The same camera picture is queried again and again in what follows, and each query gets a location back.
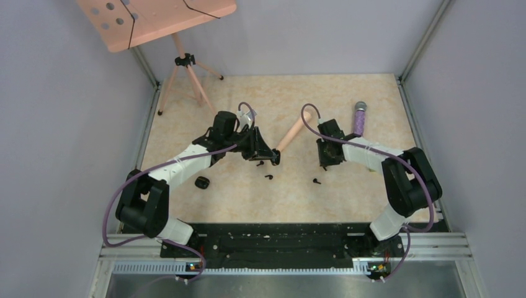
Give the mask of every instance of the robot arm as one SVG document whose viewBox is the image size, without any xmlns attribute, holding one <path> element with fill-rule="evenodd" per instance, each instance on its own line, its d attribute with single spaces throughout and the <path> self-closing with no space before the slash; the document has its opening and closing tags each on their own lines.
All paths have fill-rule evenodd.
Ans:
<svg viewBox="0 0 526 298">
<path fill-rule="evenodd" d="M 258 127 L 254 127 L 254 116 L 250 112 L 238 111 L 239 120 L 234 113 L 220 111 L 214 118 L 213 126 L 206 134 L 195 139 L 181 154 L 169 161 L 178 162 L 158 168 L 140 176 L 123 191 L 115 211 L 115 216 L 124 224 L 143 233 L 147 237 L 170 239 L 185 245 L 193 233 L 193 228 L 169 216 L 169 194 L 199 171 L 213 166 L 225 157 L 226 153 L 213 153 L 236 145 L 231 152 L 241 152 L 245 160 L 270 160 L 279 165 L 280 152 L 271 150 L 261 137 Z M 236 123 L 242 127 L 240 132 Z M 127 179 L 140 173 L 134 169 Z M 144 200 L 141 195 L 148 195 Z"/>
<path fill-rule="evenodd" d="M 420 184 L 416 179 L 410 179 L 407 176 L 403 165 L 393 158 L 372 152 L 369 148 L 391 153 L 408 162 L 424 180 L 433 202 L 442 196 L 442 188 L 426 155 L 420 148 L 392 149 L 374 144 L 354 134 L 345 136 L 334 119 L 320 123 L 318 130 L 323 135 L 341 140 L 352 140 L 353 143 L 366 146 L 366 149 L 363 149 L 320 138 L 316 141 L 320 166 L 332 166 L 343 161 L 354 161 L 383 174 L 389 204 L 380 216 L 371 222 L 369 235 L 366 233 L 366 237 L 373 238 L 368 241 L 371 251 L 381 250 L 382 242 L 397 236 L 400 228 L 409 222 L 415 211 L 427 207 L 427 201 Z"/>
</svg>

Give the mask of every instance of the gray wall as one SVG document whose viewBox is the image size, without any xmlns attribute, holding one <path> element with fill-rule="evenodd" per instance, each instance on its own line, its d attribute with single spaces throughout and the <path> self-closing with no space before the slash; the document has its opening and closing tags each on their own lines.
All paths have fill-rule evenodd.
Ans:
<svg viewBox="0 0 526 298">
<path fill-rule="evenodd" d="M 491 297 L 523 297 L 526 2 L 457 1 L 408 82 L 450 223 Z"/>
<path fill-rule="evenodd" d="M 237 2 L 181 32 L 187 52 L 224 75 L 401 73 L 441 0 Z M 158 78 L 170 75 L 170 37 L 143 50 Z"/>
<path fill-rule="evenodd" d="M 151 88 L 74 1 L 2 1 L 0 40 L 0 297 L 86 297 Z"/>
</svg>

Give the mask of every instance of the beige marble floor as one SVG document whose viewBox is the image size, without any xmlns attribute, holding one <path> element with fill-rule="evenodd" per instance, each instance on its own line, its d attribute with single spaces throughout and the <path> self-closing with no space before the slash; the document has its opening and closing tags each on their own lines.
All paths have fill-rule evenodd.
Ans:
<svg viewBox="0 0 526 298">
<path fill-rule="evenodd" d="M 173 88 L 192 93 L 179 79 Z M 296 121 L 306 102 L 318 106 L 324 119 L 335 118 L 350 133 L 357 101 L 368 105 L 364 136 L 383 145 L 414 146 L 403 103 L 392 74 L 312 76 L 242 76 L 224 81 L 210 78 L 206 86 L 215 107 L 235 112 L 240 101 L 256 110 L 256 125 L 274 148 Z M 212 125 L 207 106 L 172 93 L 162 116 L 155 116 L 143 169 L 166 161 L 186 148 Z M 228 153 L 202 171 L 210 179 L 206 190 L 194 186 L 196 177 L 172 191 L 170 213 L 187 222 L 367 222 L 387 203 L 383 178 L 363 166 L 343 163 L 325 172 L 319 167 L 317 137 L 303 129 L 282 154 L 282 163 L 245 161 Z M 264 178 L 274 175 L 273 180 Z M 312 183 L 313 178 L 322 185 Z M 427 209 L 413 221 L 429 220 Z"/>
</svg>

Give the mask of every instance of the metal floor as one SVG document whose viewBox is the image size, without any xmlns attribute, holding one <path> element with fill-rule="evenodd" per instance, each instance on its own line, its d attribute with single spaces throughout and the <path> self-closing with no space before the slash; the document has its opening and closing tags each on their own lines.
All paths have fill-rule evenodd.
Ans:
<svg viewBox="0 0 526 298">
<path fill-rule="evenodd" d="M 115 274 L 107 298 L 132 296 L 155 275 Z M 204 276 L 188 286 L 164 279 L 134 298 L 465 297 L 454 262 L 411 262 L 385 284 L 364 276 Z"/>
</svg>

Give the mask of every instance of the purple cylinder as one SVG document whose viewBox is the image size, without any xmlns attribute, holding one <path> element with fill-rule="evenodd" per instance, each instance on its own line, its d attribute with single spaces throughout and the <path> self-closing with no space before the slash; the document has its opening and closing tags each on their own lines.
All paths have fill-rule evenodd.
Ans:
<svg viewBox="0 0 526 298">
<path fill-rule="evenodd" d="M 352 132 L 360 137 L 365 129 L 365 110 L 367 110 L 367 105 L 363 101 L 357 102 L 354 106 L 354 128 Z"/>
</svg>

